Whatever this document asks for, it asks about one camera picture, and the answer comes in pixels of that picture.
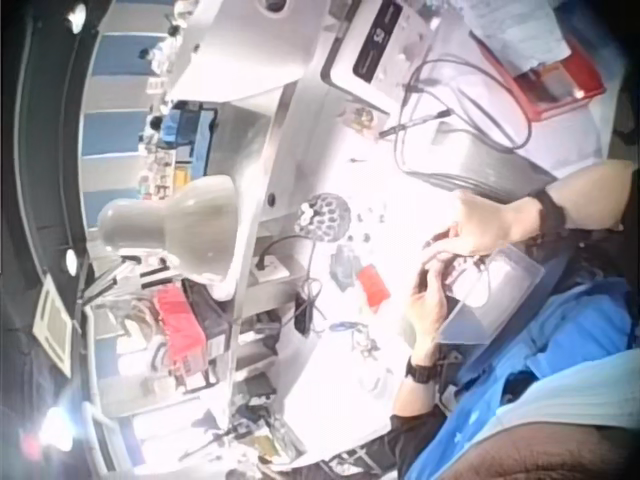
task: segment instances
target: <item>red object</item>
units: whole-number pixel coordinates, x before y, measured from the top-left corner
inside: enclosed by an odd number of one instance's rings
[[[380,277],[378,270],[373,265],[367,265],[358,273],[358,281],[367,295],[369,308],[377,312],[385,300],[391,298],[391,294]]]
[[[204,370],[207,339],[182,289],[177,285],[163,287],[157,292],[155,303],[162,316],[172,363],[185,376]]]
[[[532,122],[540,122],[574,110],[606,91],[600,73],[587,53],[569,36],[565,36],[571,50],[567,58],[515,78],[480,39],[475,35],[472,35],[472,38],[478,43],[485,59],[511,89]],[[570,93],[556,101],[541,99],[540,94],[549,86],[565,89]]]

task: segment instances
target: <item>wire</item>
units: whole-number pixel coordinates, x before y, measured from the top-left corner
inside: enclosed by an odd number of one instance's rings
[[[519,144],[510,146],[510,147],[504,146],[496,142],[493,138],[491,138],[487,134],[486,131],[484,131],[484,129],[482,129],[476,122],[474,122],[468,114],[466,116],[461,115],[460,113],[456,112],[455,109],[451,108],[437,94],[429,90],[428,87],[416,84],[415,83],[416,79],[418,79],[424,67],[430,64],[435,64],[435,63],[448,63],[448,64],[459,65],[459,66],[470,68],[472,70],[475,70],[481,73],[483,76],[492,80],[500,88],[502,88],[516,102],[516,104],[518,105],[518,108],[523,113],[523,116],[525,118],[526,125],[527,125],[527,133],[524,140],[522,140]],[[506,198],[506,195],[504,193],[496,190],[495,188],[491,187],[488,184],[473,180],[472,178],[464,177],[461,175],[455,175],[455,174],[420,172],[416,170],[407,169],[404,166],[405,165],[404,149],[406,144],[407,130],[408,128],[411,128],[413,119],[410,118],[405,123],[403,123],[403,119],[405,115],[405,109],[408,105],[409,97],[412,93],[421,93],[421,94],[430,96],[431,98],[436,100],[438,103],[440,103],[445,109],[450,110],[454,116],[460,119],[467,127],[471,129],[470,131],[461,129],[461,130],[450,130],[449,132],[462,131],[469,135],[472,135],[478,141],[488,146],[489,148],[492,148],[493,150],[496,150],[500,153],[513,153],[514,151],[520,150],[524,148],[526,145],[528,145],[533,135],[532,122],[527,116],[524,107],[522,106],[518,98],[514,95],[513,91],[492,73],[466,60],[456,59],[456,58],[444,58],[444,57],[425,60],[424,62],[421,62],[418,66],[416,66],[416,68],[411,73],[411,76],[409,77],[409,81],[405,87],[402,104],[400,105],[398,125],[396,127],[393,127],[399,130],[399,133],[395,135],[394,141],[393,141],[393,157],[394,157],[396,166],[402,173],[419,177],[421,180],[437,188],[442,188],[449,191],[457,190],[457,189],[469,189],[490,200],[498,201],[501,203],[507,202],[508,199]],[[478,110],[480,110],[489,119],[489,121],[491,121],[491,123],[494,126],[496,126],[496,128],[498,128],[500,132],[503,133],[503,135],[505,135],[508,138],[508,135],[506,135],[506,129],[504,129],[502,125],[500,125],[500,123],[495,118],[493,118],[486,110],[479,108],[479,105],[477,104],[477,102],[473,101],[472,104]]]
[[[282,238],[279,238],[277,240],[274,240],[269,245],[264,247],[264,249],[262,250],[260,255],[258,255],[258,261],[256,262],[256,268],[258,270],[264,270],[264,268],[265,268],[264,261],[265,261],[265,258],[267,257],[267,253],[269,253],[269,251],[273,247],[278,245],[279,243],[282,243],[282,242],[287,241],[287,240],[293,240],[294,238],[301,238],[301,239],[304,239],[304,240],[311,240],[312,242],[315,243],[315,241],[311,237],[307,237],[306,235],[300,235],[300,234],[287,235],[285,237],[282,237]]]
[[[309,306],[312,307],[313,310],[316,310],[320,313],[320,315],[326,320],[326,317],[324,316],[324,313],[322,313],[322,311],[316,306],[316,302],[318,300],[318,298],[320,297],[320,294],[322,293],[322,288],[323,288],[323,284],[322,281],[318,278],[314,278],[311,276],[311,265],[313,264],[313,257],[315,255],[316,252],[316,245],[317,242],[311,238],[311,237],[307,237],[306,235],[300,235],[300,234],[294,234],[294,235],[287,235],[284,236],[282,238],[279,238],[277,240],[274,240],[273,242],[271,242],[269,245],[267,245],[262,252],[260,253],[260,255],[258,255],[258,261],[256,262],[256,268],[258,270],[264,269],[264,262],[267,256],[267,253],[269,253],[269,251],[277,244],[287,241],[287,240],[293,240],[293,239],[303,239],[303,240],[310,240],[311,242],[313,242],[311,244],[311,252],[309,253],[309,260],[307,261],[307,270],[306,270],[306,274],[305,274],[305,278],[302,281],[302,283],[300,284],[300,290],[302,290],[302,292],[304,293],[306,299],[303,302],[302,305],[300,305],[300,307],[298,307],[294,312],[293,315],[291,315],[291,317],[289,319],[287,319],[286,321],[282,322],[282,326],[280,327],[280,329],[282,330],[284,327],[286,327],[287,325],[289,325],[291,322],[293,322],[296,317],[300,314],[300,312],[304,311],[306,308],[308,308]],[[317,291],[314,293],[313,292],[313,285],[318,285],[318,289]]]
[[[459,65],[459,66],[462,66],[462,67],[466,67],[466,68],[470,68],[472,70],[475,70],[476,72],[482,74],[485,78],[490,79],[492,82],[494,82],[496,85],[498,85],[503,91],[505,91],[507,93],[507,95],[509,95],[511,97],[511,99],[516,103],[516,105],[518,105],[518,108],[522,112],[522,115],[523,115],[523,117],[525,119],[525,122],[526,122],[526,125],[527,125],[527,133],[526,133],[526,136],[525,136],[524,140],[522,140],[519,144],[516,144],[516,145],[513,145],[513,146],[509,146],[509,147],[505,147],[504,145],[501,145],[500,143],[496,142],[491,137],[486,135],[486,139],[489,140],[489,142],[490,142],[489,145],[492,146],[492,148],[498,148],[499,151],[501,151],[501,152],[504,152],[505,150],[508,151],[508,152],[513,152],[515,150],[521,150],[521,149],[523,149],[524,147],[526,147],[529,144],[529,142],[531,141],[531,137],[533,135],[533,124],[532,124],[531,120],[529,119],[524,106],[522,105],[520,100],[515,96],[513,91],[507,85],[505,85],[502,82],[502,80],[500,80],[498,77],[493,75],[488,70],[476,65],[475,63],[472,63],[472,62],[469,62],[469,61],[463,60],[463,59],[457,59],[457,58],[446,58],[446,57],[432,58],[430,60],[425,60],[425,61],[421,62],[420,64],[418,64],[418,66],[411,73],[411,76],[409,77],[409,82],[407,83],[407,86],[405,88],[404,97],[402,99],[402,104],[400,106],[399,123],[402,122],[402,118],[404,117],[404,109],[407,106],[407,103],[408,103],[408,100],[409,100],[409,96],[412,93],[425,93],[427,95],[432,96],[436,100],[438,100],[440,103],[442,103],[442,105],[445,106],[445,108],[450,109],[453,112],[453,114],[456,117],[458,117],[460,120],[462,120],[467,126],[471,127],[474,130],[482,131],[481,129],[478,128],[478,125],[475,122],[470,120],[470,118],[466,118],[465,116],[463,116],[460,113],[456,112],[455,109],[451,108],[449,105],[447,105],[445,102],[443,102],[437,95],[435,95],[433,92],[428,90],[428,87],[423,87],[419,83],[415,84],[416,79],[418,79],[418,77],[422,73],[422,70],[424,69],[424,67],[426,67],[427,65],[435,64],[435,63],[448,63],[448,64]],[[495,124],[499,124],[499,122],[497,122],[497,120],[495,120],[486,110],[484,110],[484,109],[480,109],[480,110],[487,118],[489,118],[489,120],[494,125]]]

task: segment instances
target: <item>paper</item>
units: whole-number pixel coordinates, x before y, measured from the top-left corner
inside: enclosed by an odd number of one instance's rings
[[[515,76],[569,56],[548,0],[453,0],[464,20]]]

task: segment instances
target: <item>lamp shade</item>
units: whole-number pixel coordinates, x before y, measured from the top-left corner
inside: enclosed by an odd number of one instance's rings
[[[105,247],[121,255],[165,252],[200,283],[224,281],[233,260],[238,203],[226,175],[195,180],[166,200],[114,200],[98,216]]]

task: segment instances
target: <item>wrist strap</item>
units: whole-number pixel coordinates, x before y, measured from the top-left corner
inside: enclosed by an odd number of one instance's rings
[[[532,193],[529,197],[535,198],[542,205],[542,210],[540,211],[540,233],[557,233],[564,230],[567,224],[567,216],[564,213],[564,209],[551,198],[549,192],[543,188]]]

